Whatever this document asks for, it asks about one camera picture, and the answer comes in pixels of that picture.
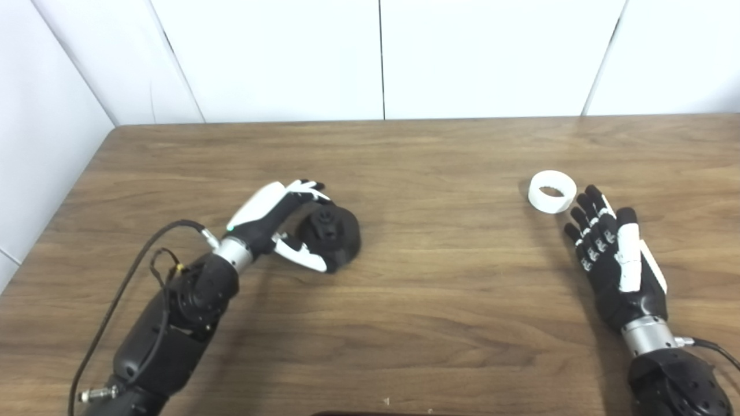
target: black cable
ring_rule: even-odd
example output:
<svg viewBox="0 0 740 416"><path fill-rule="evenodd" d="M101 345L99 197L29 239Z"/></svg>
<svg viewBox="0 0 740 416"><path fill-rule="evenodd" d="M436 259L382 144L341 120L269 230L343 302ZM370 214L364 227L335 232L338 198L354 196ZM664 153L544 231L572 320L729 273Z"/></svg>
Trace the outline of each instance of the black cable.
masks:
<svg viewBox="0 0 740 416"><path fill-rule="evenodd" d="M713 349L714 351L722 354L725 358L727 358L736 369L740 371L740 361L737 361L736 358L734 358L727 350L720 347L718 344L708 341L708 340L702 340L701 338L694 338L694 346L700 346L703 348Z"/></svg>
<svg viewBox="0 0 740 416"><path fill-rule="evenodd" d="M175 262L175 266L171 267L169 269L169 272L167 273L166 281L162 281L162 276L159 274L159 271L157 270L157 267L155 266L157 263L157 258L160 254L163 252L166 252L169 254L169 256L172 258L172 261ZM154 341L154 345L152 346L152 351L149 352L149 355L147 355L147 358L144 360L144 362L139 367L136 374L133 375L127 382L127 386L131 386L138 380L139 376L144 373L144 371L149 367L149 363L152 362L152 359L156 355L157 351L159 351L159 346L162 344L162 339L164 339L164 334L167 331L167 322L169 322L169 282L172 280L172 278L175 276L175 273L177 272L177 265L180 264L180 260L178 260L178 256L175 255L172 251L169 249L166 249L164 247L160 248L154 254L152 255L152 260L149 261L149 270L154 276L155 279L157 279L157 282L159 282L159 287L162 288L162 298L163 298L163 308L162 308L162 321L159 324L159 332L157 333L157 339Z"/></svg>
<svg viewBox="0 0 740 416"><path fill-rule="evenodd" d="M131 267L129 268L129 271L126 273L126 276L124 276L124 279L121 282L121 285L118 287L118 291L116 291L115 295L113 296L113 300L110 302L110 306L108 306L108 310L105 312L105 315L103 316L103 320L100 324L100 327L98 328L98 332L95 334L95 337L92 338L92 342L90 342L90 347L88 347L87 352L85 353L85 356L82 358L82 362L80 362L80 366L77 368L75 377L72 379L72 387L70 388L69 403L67 404L67 415L68 416L75 416L75 394L77 393L77 385L80 383L80 378L82 377L82 373L84 372L85 367L87 366L87 363L90 362L90 358L93 356L93 352L95 352L95 349L98 347L98 343L100 343L100 339L103 337L103 332L105 332L105 327L108 325L108 321L110 321L110 318L112 317L113 312L115 311L115 308L118 306L118 302L121 300L121 296L123 296L124 291L126 290L126 286L128 286L134 273L136 273L136 269L138 269L139 264L141 264L141 261L144 259L144 256L147 255L147 252L149 251L149 249L152 248L154 243L157 242L157 240L161 238L162 235L164 235L171 229L178 228L178 227L190 227L190 228L195 229L198 232L201 232L206 228L205 226L195 221L191 221L191 220L174 221L160 228L157 232L155 232L152 235L152 237L149 238L149 240L144 244L144 246L141 247L141 250L136 255L136 258L134 259L133 263L131 263Z"/></svg>

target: white tile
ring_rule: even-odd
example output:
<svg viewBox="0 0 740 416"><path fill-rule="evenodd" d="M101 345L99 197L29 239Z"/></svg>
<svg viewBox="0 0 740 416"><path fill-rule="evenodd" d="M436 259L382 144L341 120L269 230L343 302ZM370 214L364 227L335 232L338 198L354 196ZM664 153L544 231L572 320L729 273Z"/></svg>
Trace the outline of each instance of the white tile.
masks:
<svg viewBox="0 0 740 416"><path fill-rule="evenodd" d="M33 0L119 124L201 123L145 0Z"/></svg>
<svg viewBox="0 0 740 416"><path fill-rule="evenodd" d="M154 0L208 122L383 117L377 0Z"/></svg>
<svg viewBox="0 0 740 416"><path fill-rule="evenodd" d="M112 129L28 0L0 1L0 247L22 261Z"/></svg>
<svg viewBox="0 0 740 416"><path fill-rule="evenodd" d="M625 9L589 115L740 112L740 1Z"/></svg>
<svg viewBox="0 0 740 416"><path fill-rule="evenodd" d="M623 0L382 0L387 118L578 115Z"/></svg>

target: prosthetic hand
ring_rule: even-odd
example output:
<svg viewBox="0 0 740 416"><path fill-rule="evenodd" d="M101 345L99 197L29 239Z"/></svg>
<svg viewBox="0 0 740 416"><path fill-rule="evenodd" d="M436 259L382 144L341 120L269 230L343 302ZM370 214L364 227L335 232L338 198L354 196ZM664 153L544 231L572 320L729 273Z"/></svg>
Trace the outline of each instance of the prosthetic hand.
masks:
<svg viewBox="0 0 740 416"><path fill-rule="evenodd" d="M576 199L580 208L565 226L588 275L601 319L621 332L633 355L629 384L643 416L733 414L712 367L686 352L692 338L676 338L667 325L667 284L639 237L632 208L616 213L594 186Z"/></svg>
<svg viewBox="0 0 740 416"><path fill-rule="evenodd" d="M259 256L276 252L319 272L334 272L354 259L360 249L357 219L346 209L336 207L320 192L322 188L322 184L306 180L287 187L279 182L266 185L234 214L220 241L202 225L187 220L176 221L153 235L124 279L75 375L69 415L73 416L80 375L118 299L147 250L169 229L192 227L206 237L213 250L188 266L179 264L167 249L155 253L150 268L162 290L149 302L116 352L107 385L79 395L81 401L91 403L86 415L158 415L169 397L189 380L229 301L239 291L239 274ZM279 233L280 225L309 202L322 207L299 226L303 241ZM162 252L168 252L176 262L166 282L154 267L156 256Z"/></svg>

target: wooden table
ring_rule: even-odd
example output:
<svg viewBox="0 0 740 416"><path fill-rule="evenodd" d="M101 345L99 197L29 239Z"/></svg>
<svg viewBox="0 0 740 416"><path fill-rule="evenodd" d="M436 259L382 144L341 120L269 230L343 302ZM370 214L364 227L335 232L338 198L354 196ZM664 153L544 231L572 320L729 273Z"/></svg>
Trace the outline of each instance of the wooden table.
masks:
<svg viewBox="0 0 740 416"><path fill-rule="evenodd" d="M63 413L152 232L221 232L264 184L305 177L360 219L360 257L336 275L261 258L165 415L629 415L630 358L595 318L567 215L525 199L546 169L635 207L673 331L740 355L738 115L122 127L0 297L0 414ZM188 230L162 245L206 249ZM153 296L138 275L82 387ZM740 375L699 354L740 406Z"/></svg>

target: white plastic ring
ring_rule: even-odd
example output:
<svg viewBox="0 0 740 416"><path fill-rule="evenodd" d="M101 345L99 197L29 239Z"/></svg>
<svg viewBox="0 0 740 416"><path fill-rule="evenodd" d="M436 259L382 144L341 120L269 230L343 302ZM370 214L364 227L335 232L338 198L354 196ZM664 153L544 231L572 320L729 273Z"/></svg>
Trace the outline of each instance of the white plastic ring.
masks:
<svg viewBox="0 0 740 416"><path fill-rule="evenodd" d="M540 188L557 189L562 196L550 196ZM529 183L529 202L533 207L548 214L563 212L576 197L576 183L570 176L556 170L543 170L532 177Z"/></svg>

